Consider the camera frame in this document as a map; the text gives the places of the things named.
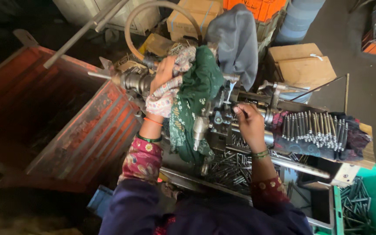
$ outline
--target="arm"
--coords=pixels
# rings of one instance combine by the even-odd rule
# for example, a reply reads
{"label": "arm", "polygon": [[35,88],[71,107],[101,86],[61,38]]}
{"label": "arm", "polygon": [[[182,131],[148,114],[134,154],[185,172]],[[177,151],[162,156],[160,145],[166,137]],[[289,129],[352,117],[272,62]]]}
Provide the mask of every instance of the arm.
{"label": "arm", "polygon": [[[267,150],[264,141],[264,118],[253,104],[238,104],[233,108],[239,120],[239,129],[252,153]],[[252,202],[253,206],[269,216],[287,224],[291,230],[309,227],[306,216],[296,209],[287,197],[284,185],[275,171],[269,154],[252,155]]]}
{"label": "arm", "polygon": [[[153,93],[172,78],[174,57],[165,58],[158,66],[150,85]],[[161,136],[163,117],[147,113],[139,131],[146,139]],[[156,182],[162,163],[160,142],[148,142],[135,138],[124,159],[123,173],[118,180],[110,205],[102,220],[100,235],[152,234],[159,219],[157,204],[159,193]]]}

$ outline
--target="rusty metal container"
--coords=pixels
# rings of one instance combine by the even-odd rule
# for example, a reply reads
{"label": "rusty metal container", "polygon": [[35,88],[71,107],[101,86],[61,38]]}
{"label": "rusty metal container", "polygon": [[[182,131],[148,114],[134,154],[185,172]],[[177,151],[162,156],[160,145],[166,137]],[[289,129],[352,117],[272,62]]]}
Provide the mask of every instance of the rusty metal container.
{"label": "rusty metal container", "polygon": [[137,106],[87,74],[98,67],[62,56],[45,69],[55,52],[17,33],[25,46],[0,64],[0,188],[96,190],[140,127]]}

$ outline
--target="green bangle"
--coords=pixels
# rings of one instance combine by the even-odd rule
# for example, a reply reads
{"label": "green bangle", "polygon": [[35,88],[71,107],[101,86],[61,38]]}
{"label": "green bangle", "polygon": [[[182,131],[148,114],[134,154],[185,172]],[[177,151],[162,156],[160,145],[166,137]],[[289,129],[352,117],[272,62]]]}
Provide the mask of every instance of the green bangle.
{"label": "green bangle", "polygon": [[251,153],[250,156],[252,157],[252,159],[254,158],[257,158],[257,159],[261,159],[261,158],[264,158],[266,156],[269,155],[269,151],[268,150],[265,150],[263,152],[260,152],[260,153]]}
{"label": "green bangle", "polygon": [[162,141],[162,136],[160,136],[157,139],[148,139],[148,138],[144,138],[144,137],[140,136],[140,134],[139,134],[138,131],[137,131],[136,137],[139,138],[139,139],[141,139],[141,140],[147,141],[149,143],[157,143],[157,142]]}

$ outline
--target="green patterned cloth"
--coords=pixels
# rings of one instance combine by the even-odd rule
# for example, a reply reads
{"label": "green patterned cloth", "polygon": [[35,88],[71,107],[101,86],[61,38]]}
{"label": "green patterned cloth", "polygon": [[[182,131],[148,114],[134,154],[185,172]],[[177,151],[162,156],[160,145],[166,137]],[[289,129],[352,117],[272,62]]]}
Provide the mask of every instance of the green patterned cloth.
{"label": "green patterned cloth", "polygon": [[197,48],[195,62],[184,74],[176,94],[169,121],[171,151],[179,153],[182,160],[196,165],[204,156],[213,156],[206,140],[194,151],[193,125],[205,103],[217,95],[224,83],[223,74],[216,64],[212,51],[202,45]]}

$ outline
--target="gray cloth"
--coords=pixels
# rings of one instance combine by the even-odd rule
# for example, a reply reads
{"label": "gray cloth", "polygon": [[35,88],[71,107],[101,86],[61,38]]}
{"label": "gray cloth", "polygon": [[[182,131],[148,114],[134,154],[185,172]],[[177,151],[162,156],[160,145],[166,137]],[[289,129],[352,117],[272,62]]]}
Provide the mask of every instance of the gray cloth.
{"label": "gray cloth", "polygon": [[206,41],[218,43],[222,72],[240,75],[249,91],[258,72],[258,41],[252,12],[239,3],[217,16],[208,25]]}

